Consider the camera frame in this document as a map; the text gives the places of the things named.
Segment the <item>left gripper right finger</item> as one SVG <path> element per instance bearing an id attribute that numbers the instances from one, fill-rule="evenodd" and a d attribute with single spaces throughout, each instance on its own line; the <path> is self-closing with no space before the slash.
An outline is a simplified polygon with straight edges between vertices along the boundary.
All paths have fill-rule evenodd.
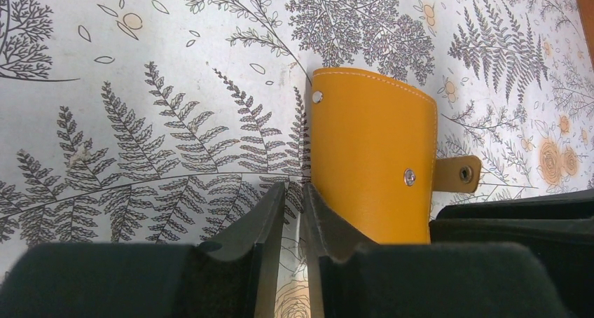
<path id="1" fill-rule="evenodd" d="M 305 255 L 313 317 L 346 317 L 345 264 L 360 247 L 377 243 L 337 214 L 311 183 L 303 187 Z"/>

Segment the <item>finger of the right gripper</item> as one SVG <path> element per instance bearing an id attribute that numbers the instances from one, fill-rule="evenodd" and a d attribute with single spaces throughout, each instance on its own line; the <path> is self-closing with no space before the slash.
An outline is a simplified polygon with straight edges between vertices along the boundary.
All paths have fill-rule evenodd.
<path id="1" fill-rule="evenodd" d="M 432 242 L 515 242 L 546 267 L 571 317 L 593 316 L 593 190 L 449 205 Z"/>

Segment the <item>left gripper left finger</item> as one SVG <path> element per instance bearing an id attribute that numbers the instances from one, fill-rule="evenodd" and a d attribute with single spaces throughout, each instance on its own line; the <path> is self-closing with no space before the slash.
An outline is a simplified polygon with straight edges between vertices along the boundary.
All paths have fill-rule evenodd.
<path id="1" fill-rule="evenodd" d="M 273 317 L 284 225 L 284 183 L 199 245 L 200 317 Z"/>

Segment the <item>yellow leather card holder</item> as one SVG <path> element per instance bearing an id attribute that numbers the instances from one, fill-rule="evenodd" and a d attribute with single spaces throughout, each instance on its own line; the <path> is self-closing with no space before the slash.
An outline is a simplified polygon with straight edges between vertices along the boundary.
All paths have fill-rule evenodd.
<path id="1" fill-rule="evenodd" d="M 427 244 L 435 192 L 476 191 L 474 155 L 438 158 L 438 106 L 363 69 L 312 75 L 311 181 L 327 205 L 380 244 Z"/>

